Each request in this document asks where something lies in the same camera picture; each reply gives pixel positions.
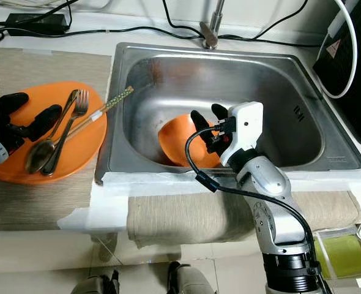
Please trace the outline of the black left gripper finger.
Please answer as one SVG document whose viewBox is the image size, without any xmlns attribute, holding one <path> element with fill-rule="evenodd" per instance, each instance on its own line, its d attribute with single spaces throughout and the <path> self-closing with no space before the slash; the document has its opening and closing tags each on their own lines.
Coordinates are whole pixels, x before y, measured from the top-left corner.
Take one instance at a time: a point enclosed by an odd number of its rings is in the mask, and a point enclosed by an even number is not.
<svg viewBox="0 0 361 294">
<path fill-rule="evenodd" d="M 16 92 L 0 97 L 0 113 L 10 115 L 19 110 L 29 101 L 29 95 L 25 92 Z"/>
<path fill-rule="evenodd" d="M 59 120 L 63 108 L 54 104 L 35 115 L 32 123 L 26 127 L 26 137 L 30 140 L 38 140 L 45 135 Z"/>
</svg>

